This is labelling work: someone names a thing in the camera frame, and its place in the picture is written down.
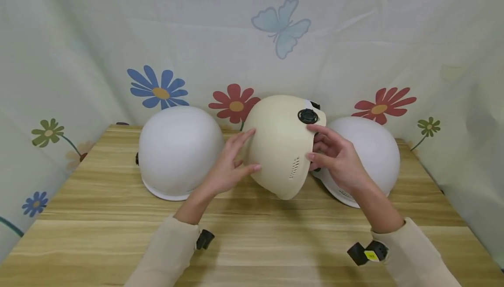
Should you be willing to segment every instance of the blue butterfly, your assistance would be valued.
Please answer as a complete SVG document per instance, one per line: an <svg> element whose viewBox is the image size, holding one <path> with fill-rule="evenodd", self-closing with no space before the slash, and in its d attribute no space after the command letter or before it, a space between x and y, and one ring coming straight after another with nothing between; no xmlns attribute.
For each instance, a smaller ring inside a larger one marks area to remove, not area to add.
<svg viewBox="0 0 504 287"><path fill-rule="evenodd" d="M285 59L287 54L292 52L294 46L298 44L298 39L308 32L312 24L310 19L302 19L292 24L291 16L298 6L298 0L285 0L284 4L278 8L268 7L252 17L252 25L261 31L273 33L273 43L276 41L276 56Z"/></svg>

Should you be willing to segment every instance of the person's left hand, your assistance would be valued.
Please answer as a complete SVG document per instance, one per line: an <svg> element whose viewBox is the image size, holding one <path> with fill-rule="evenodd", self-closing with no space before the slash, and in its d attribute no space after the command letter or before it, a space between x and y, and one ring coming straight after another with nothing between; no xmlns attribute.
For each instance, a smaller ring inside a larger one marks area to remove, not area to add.
<svg viewBox="0 0 504 287"><path fill-rule="evenodd" d="M250 164L239 168L243 161L235 161L236 155L238 155L247 139L255 132L256 129L252 128L246 132L233 135L226 141L219 158L202 183L206 190L213 195L229 191L246 175L261 170L259 164Z"/></svg>

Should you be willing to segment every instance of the green flower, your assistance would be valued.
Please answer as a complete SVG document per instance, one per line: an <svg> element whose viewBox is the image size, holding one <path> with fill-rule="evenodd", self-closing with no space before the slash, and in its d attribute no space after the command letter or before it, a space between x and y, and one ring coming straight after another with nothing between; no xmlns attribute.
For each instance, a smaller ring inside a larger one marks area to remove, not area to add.
<svg viewBox="0 0 504 287"><path fill-rule="evenodd" d="M51 123L47 120L40 121L40 125L44 129L34 129L32 134L39 135L37 138L32 140L34 146L39 146L40 148L46 147L49 141L56 143L60 140L59 137L63 136L63 126L58 127L58 123L55 119L51 119Z"/></svg>
<svg viewBox="0 0 504 287"><path fill-rule="evenodd" d="M439 125L441 124L441 121L435 121L434 118L430 117L428 121L425 120L419 120L418 121L418 127L422 128L422 135L425 135L426 137L434 137L434 133L437 133L441 128Z"/></svg>

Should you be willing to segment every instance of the wood grain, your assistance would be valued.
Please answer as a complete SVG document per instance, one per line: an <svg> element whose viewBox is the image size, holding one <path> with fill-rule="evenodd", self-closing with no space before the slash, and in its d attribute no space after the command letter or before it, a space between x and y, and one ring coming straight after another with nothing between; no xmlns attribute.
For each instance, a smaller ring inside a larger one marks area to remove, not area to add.
<svg viewBox="0 0 504 287"><path fill-rule="evenodd" d="M143 187L135 165L140 129L107 129L1 264L0 286L122 286L153 231L180 205ZM401 172L391 201L422 228L462 286L504 286L480 242L408 147L398 145ZM246 178L211 203L201 225L216 238L196 251L177 286L394 286L381 264L352 263L346 251L371 240L368 222L311 175L290 201Z"/></svg>

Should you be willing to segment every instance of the sleeve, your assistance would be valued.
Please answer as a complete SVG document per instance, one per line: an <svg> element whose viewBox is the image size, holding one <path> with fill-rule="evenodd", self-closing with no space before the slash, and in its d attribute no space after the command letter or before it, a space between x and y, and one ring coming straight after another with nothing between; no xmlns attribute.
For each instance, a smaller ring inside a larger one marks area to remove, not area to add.
<svg viewBox="0 0 504 287"><path fill-rule="evenodd" d="M385 267L399 287L460 287L431 241L410 219L390 234L371 231L388 248Z"/></svg>
<svg viewBox="0 0 504 287"><path fill-rule="evenodd" d="M125 287L171 287L189 266L200 236L198 225L166 218L152 236Z"/></svg>

